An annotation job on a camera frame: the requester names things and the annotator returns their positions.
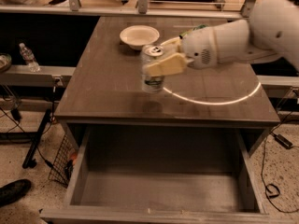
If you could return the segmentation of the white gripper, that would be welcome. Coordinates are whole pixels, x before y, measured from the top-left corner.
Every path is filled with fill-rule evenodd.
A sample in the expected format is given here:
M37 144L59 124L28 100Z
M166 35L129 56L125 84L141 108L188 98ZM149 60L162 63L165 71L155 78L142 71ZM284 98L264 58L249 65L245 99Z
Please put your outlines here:
M166 56L143 56L143 73L150 77L182 73L187 66L205 69L237 61L249 44L249 25L245 20L205 27L164 41Z

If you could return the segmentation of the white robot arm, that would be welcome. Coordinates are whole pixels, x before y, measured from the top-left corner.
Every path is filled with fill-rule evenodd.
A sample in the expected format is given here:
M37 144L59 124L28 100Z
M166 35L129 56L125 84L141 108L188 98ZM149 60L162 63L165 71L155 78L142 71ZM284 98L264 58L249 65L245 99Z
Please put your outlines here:
M270 63L279 58L298 67L299 7L287 0L263 0L246 19L190 30L162 47L165 54L146 63L144 74L170 76L188 67Z

